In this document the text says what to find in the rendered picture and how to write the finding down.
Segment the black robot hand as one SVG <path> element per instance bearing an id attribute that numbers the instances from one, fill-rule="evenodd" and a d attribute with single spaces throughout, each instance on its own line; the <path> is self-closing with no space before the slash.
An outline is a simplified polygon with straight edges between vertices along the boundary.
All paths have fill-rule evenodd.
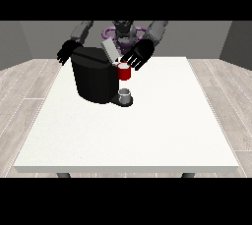
<path id="1" fill-rule="evenodd" d="M 138 41 L 121 59 L 121 62 L 139 71 L 154 54 L 154 43 L 150 39 Z"/>
<path id="2" fill-rule="evenodd" d="M 81 46 L 80 42 L 77 42 L 75 40 L 69 39 L 64 42 L 62 45 L 62 48 L 57 53 L 57 60 L 64 65 L 67 60 L 71 57 L 74 50 Z"/>

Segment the red pod holder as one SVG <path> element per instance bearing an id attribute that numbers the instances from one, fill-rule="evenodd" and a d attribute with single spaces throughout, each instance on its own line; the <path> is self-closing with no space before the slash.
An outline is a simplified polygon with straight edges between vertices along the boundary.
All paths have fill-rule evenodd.
<path id="1" fill-rule="evenodd" d="M 127 63 L 119 63 L 117 65 L 118 79 L 127 81 L 131 78 L 131 66 Z"/>

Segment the pale grey machine lid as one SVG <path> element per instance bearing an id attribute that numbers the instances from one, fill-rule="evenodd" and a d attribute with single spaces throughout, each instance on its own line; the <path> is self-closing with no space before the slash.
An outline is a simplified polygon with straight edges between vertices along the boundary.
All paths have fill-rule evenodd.
<path id="1" fill-rule="evenodd" d="M 105 54 L 111 63 L 120 57 L 120 54 L 111 38 L 104 40 L 101 43 L 101 47 L 105 51 Z"/>

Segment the black coffee machine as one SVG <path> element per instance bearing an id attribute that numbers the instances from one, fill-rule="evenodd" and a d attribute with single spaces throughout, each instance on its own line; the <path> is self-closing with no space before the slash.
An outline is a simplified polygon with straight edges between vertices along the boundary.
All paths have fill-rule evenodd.
<path id="1" fill-rule="evenodd" d="M 114 103 L 121 107 L 133 104 L 133 97 L 122 103 L 117 68 L 102 48 L 77 47 L 71 56 L 78 94 L 92 103 Z"/>

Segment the small grey cup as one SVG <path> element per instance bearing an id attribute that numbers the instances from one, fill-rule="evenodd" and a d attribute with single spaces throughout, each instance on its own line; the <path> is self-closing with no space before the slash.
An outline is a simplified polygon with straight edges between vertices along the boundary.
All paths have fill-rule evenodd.
<path id="1" fill-rule="evenodd" d="M 121 88 L 118 91 L 119 94 L 119 102 L 122 104 L 127 104 L 131 100 L 131 92 L 128 88 Z"/>

